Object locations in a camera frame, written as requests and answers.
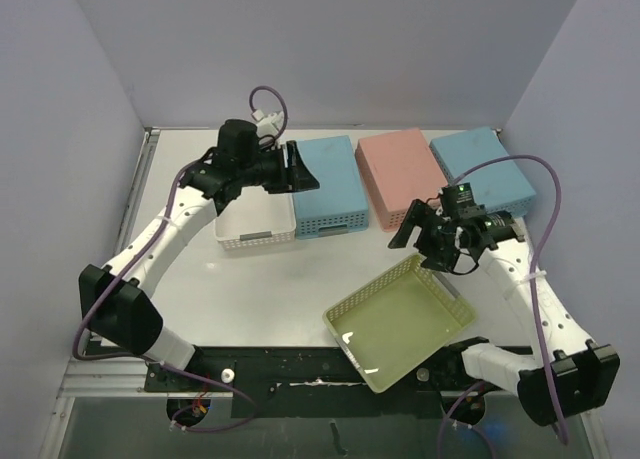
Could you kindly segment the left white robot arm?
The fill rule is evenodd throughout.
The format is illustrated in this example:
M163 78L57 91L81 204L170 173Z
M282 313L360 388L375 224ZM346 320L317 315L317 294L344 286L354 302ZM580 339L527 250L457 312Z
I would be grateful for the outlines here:
M167 367L168 378L180 389L200 384L204 366L194 358L195 345L165 326L151 297L189 242L244 188L261 187L269 194L319 188L296 142L279 145L286 124L282 112L226 120L216 144L179 170L164 208L138 237L104 266L85 267L79 276L82 320L74 358L87 358L80 342L90 331L119 346L122 357Z

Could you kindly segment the pink plastic basket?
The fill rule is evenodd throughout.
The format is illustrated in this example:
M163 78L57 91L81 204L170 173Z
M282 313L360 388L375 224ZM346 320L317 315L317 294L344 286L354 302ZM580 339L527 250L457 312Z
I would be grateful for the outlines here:
M355 159L382 230L398 229L411 202L447 185L428 142L414 128L361 138Z

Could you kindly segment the green plastic basket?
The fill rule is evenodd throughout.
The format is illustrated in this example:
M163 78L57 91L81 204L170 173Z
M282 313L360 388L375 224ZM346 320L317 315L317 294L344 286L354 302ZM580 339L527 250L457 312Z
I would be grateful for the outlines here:
M422 262L418 254L406 257L323 314L336 343L376 394L476 321L473 306Z

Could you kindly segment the blue plastic basket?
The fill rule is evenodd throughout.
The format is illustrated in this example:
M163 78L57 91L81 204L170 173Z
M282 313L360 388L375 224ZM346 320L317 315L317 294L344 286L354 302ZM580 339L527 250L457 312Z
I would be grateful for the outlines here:
M369 226L369 203L348 136L302 141L301 157L320 187L293 195L298 239L359 232Z
M432 139L429 148L450 183L474 166L508 155L497 133L489 127ZM506 210L514 217L524 217L536 198L534 188L515 161L483 167L465 177L464 182L471 184L475 201L488 212Z

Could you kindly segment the white plastic basket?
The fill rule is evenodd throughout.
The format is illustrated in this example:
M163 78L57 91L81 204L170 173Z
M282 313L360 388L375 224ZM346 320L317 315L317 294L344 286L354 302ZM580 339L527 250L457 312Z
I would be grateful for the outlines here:
M296 219L290 194L244 188L214 221L213 234L225 251L284 244L295 239Z

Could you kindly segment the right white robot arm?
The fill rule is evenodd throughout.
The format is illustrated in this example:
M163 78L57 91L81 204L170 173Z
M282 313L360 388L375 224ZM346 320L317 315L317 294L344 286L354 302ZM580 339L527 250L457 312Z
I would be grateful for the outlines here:
M406 247L412 232L424 269L455 274L461 256L498 287L530 341L530 355L519 355L473 338L446 347L448 381L459 388L488 382L516 396L539 426L557 425L601 407L620 367L610 345L599 345L578 325L551 288L545 271L513 216L487 213L475 202L468 183L443 188L440 206L415 199L389 248Z

